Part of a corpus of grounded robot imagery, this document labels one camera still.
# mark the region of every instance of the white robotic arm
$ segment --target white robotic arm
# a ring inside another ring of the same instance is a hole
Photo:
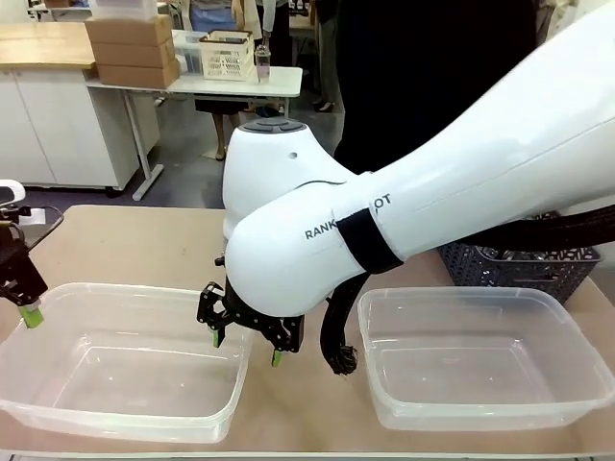
[[[614,24],[613,3],[586,16],[430,142],[373,174],[340,167],[301,124],[235,131],[224,186],[227,290],[261,314],[301,316],[358,274],[613,194]]]

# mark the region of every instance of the gray floor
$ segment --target gray floor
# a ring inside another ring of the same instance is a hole
[[[204,158],[204,138],[200,128],[205,123],[203,114],[194,110],[191,101],[166,101],[158,108],[160,143],[149,156],[150,164],[164,164],[164,172],[141,202],[132,195],[143,181],[139,171],[124,193],[109,199],[102,191],[29,189],[25,205],[55,206],[64,211],[73,205],[117,206],[179,206],[193,208],[222,208],[222,162]],[[338,113],[315,113],[309,95],[292,102],[290,116],[306,122],[314,135],[330,153],[333,152],[343,124]],[[255,117],[242,114],[242,119]]]

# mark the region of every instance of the wooden countertop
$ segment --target wooden countertop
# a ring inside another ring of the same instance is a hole
[[[75,206],[65,222],[33,251],[50,288],[71,281],[145,284],[201,290],[223,281],[213,265],[222,248],[223,211],[128,206]],[[436,252],[372,277],[369,289],[449,284]],[[511,432],[415,432],[382,427],[370,397],[362,353],[350,376],[334,376],[322,358],[319,332],[323,306],[306,317],[298,354],[270,366],[271,345],[257,338],[227,438],[216,445],[179,445],[94,439],[44,432],[0,412],[0,450],[56,453],[60,457],[244,457],[316,454],[338,458],[581,457],[615,453],[615,406],[594,411],[573,425]],[[567,308],[587,339],[615,370],[615,309],[587,280]],[[0,340],[18,321],[17,309],[0,300]],[[356,310],[346,327],[349,344],[362,349]]]
[[[91,69],[94,63],[82,23],[0,25],[0,68]]]

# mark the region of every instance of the clear plastic bin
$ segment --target clear plastic bin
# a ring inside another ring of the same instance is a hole
[[[614,401],[613,374],[570,314],[541,291],[375,290],[360,299],[358,314],[385,427],[554,427]]]
[[[252,344],[220,349],[196,321],[200,293],[71,283],[45,321],[0,345],[0,408],[32,427],[95,437],[216,443],[231,425]]]
[[[201,46],[199,40],[206,36],[203,32],[173,31],[175,55],[180,62],[183,75],[203,76]]]
[[[158,14],[156,0],[89,0],[95,19],[138,19],[149,21]]]

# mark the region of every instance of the white table leg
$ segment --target white table leg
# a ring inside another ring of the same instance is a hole
[[[135,103],[130,94],[130,91],[122,89],[122,98],[124,98],[124,105],[126,106],[126,111],[128,112],[128,118],[131,121],[131,128],[133,129],[133,138],[135,140],[136,152],[138,153],[138,159],[141,163],[141,168],[143,168],[143,175],[145,176],[145,181],[138,187],[136,192],[133,194],[133,200],[139,202],[150,189],[150,187],[154,184],[154,182],[156,182],[156,180],[164,170],[164,166],[158,164],[154,167],[153,170],[150,169],[150,164],[147,159],[147,152],[145,152],[145,149],[143,148],[143,140],[141,139],[141,133],[136,123]]]

